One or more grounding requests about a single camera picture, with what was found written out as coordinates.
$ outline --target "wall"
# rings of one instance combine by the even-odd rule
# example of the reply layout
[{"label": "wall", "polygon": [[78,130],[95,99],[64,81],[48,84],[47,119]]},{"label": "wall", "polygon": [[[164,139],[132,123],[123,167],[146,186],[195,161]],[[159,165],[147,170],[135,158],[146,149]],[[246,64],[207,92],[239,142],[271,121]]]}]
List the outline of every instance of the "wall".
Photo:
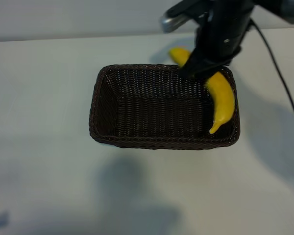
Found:
[{"label": "wall", "polygon": [[[0,41],[160,32],[159,17],[179,0],[0,0]],[[262,28],[289,27],[257,8]],[[193,23],[180,31],[195,28]]]}]

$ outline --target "black cable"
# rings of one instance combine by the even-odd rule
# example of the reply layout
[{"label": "black cable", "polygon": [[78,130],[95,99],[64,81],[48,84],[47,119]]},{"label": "black cable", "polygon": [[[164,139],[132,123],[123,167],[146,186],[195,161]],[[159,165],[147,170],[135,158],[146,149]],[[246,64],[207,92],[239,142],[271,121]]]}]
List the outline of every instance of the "black cable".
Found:
[{"label": "black cable", "polygon": [[268,49],[268,51],[269,51],[269,54],[270,54],[270,57],[271,57],[271,59],[272,59],[272,61],[273,61],[273,64],[274,64],[274,66],[275,66],[275,69],[276,69],[276,71],[277,71],[278,74],[279,74],[279,77],[280,77],[280,79],[281,79],[281,82],[282,82],[282,84],[283,84],[283,86],[284,86],[284,88],[285,88],[285,91],[286,91],[286,93],[287,93],[287,95],[288,95],[288,97],[289,97],[290,103],[291,103],[292,108],[293,108],[293,111],[294,111],[294,101],[293,101],[293,98],[292,98],[292,96],[291,96],[291,93],[290,93],[290,90],[289,90],[289,88],[288,88],[288,85],[286,84],[286,82],[285,82],[285,80],[284,80],[284,78],[283,78],[283,75],[282,75],[282,73],[281,73],[281,71],[280,71],[280,68],[279,68],[279,66],[278,66],[278,64],[277,64],[277,62],[276,62],[276,60],[275,60],[274,54],[273,54],[273,52],[272,52],[272,50],[271,50],[271,48],[270,48],[270,46],[269,46],[268,41],[266,40],[265,36],[264,36],[263,33],[261,32],[261,30],[260,30],[260,28],[258,27],[258,25],[257,25],[252,19],[250,20],[250,23],[251,23],[252,26],[254,26],[254,27],[256,28],[256,30],[258,31],[260,37],[263,39],[264,43],[266,44],[266,47],[267,47],[267,49]]}]

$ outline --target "metal part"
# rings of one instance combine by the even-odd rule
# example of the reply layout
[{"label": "metal part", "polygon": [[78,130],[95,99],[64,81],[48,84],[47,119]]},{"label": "metal part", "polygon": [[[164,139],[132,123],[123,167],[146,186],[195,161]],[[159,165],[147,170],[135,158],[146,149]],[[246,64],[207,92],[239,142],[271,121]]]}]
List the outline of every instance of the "metal part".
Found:
[{"label": "metal part", "polygon": [[162,31],[164,33],[171,33],[177,30],[180,26],[182,26],[189,20],[190,18],[188,18],[187,16],[183,14],[174,18],[170,18],[167,16],[167,14],[165,14],[160,18],[160,24],[161,24]]}]

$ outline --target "basket rim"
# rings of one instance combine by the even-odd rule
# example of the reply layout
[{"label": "basket rim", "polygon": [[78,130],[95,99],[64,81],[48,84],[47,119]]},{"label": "basket rim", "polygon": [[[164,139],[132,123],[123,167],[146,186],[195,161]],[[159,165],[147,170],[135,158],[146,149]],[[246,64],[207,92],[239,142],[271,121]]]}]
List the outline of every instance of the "basket rim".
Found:
[{"label": "basket rim", "polygon": [[[118,70],[118,69],[148,69],[150,68],[151,70],[171,70],[172,68],[176,68],[178,65],[163,65],[163,64],[122,64],[122,65],[108,65],[103,67],[97,77],[97,81],[95,84],[94,88],[94,93],[93,93],[93,99],[92,99],[92,105],[90,108],[90,116],[97,116],[98,109],[96,108],[98,106],[98,97],[101,91],[101,85],[102,82],[104,81],[105,75],[109,70]],[[194,137],[125,137],[125,136],[110,136],[110,135],[102,135],[98,131],[98,123],[97,119],[89,119],[89,131],[90,135],[93,139],[97,141],[113,141],[113,142],[124,142],[124,143],[129,143],[132,142],[132,144],[135,144],[140,141],[151,141],[154,143],[159,143],[163,145],[164,142],[167,143],[174,143],[176,142],[183,144],[194,144],[194,142],[197,143],[218,143],[220,146],[222,143],[228,143],[231,141],[231,145],[234,144],[240,135],[240,121],[239,121],[239,109],[238,109],[238,99],[237,99],[237,91],[236,91],[236,85],[235,81],[233,79],[233,74],[230,69],[227,67],[220,67],[219,72],[221,72],[227,80],[231,80],[231,83],[233,83],[232,90],[234,93],[235,97],[235,110],[233,114],[233,119],[234,119],[234,128],[231,134],[226,137],[226,138],[218,138],[218,139],[207,139],[207,138],[194,138]]]}]

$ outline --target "banana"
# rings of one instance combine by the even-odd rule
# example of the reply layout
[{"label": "banana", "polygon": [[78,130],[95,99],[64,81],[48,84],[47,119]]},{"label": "banana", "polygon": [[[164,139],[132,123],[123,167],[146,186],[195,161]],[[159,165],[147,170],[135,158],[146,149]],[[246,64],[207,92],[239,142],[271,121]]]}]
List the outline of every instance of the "banana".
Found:
[{"label": "banana", "polygon": [[[180,47],[174,47],[169,51],[169,55],[174,62],[182,67],[190,57],[191,52]],[[214,123],[209,130],[209,133],[213,134],[221,125],[231,120],[235,110],[235,98],[230,84],[220,72],[210,77],[205,87],[212,96],[215,105]]]},{"label": "banana", "polygon": [[186,50],[181,47],[173,47],[169,51],[169,55],[170,55],[171,59],[174,62],[176,62],[181,68],[185,65],[186,61],[188,60],[188,58],[191,55],[191,52],[189,50]]},{"label": "banana", "polygon": [[209,130],[209,133],[213,134],[221,125],[231,120],[235,109],[235,99],[230,84],[220,72],[210,77],[205,87],[215,104],[214,123]]}]

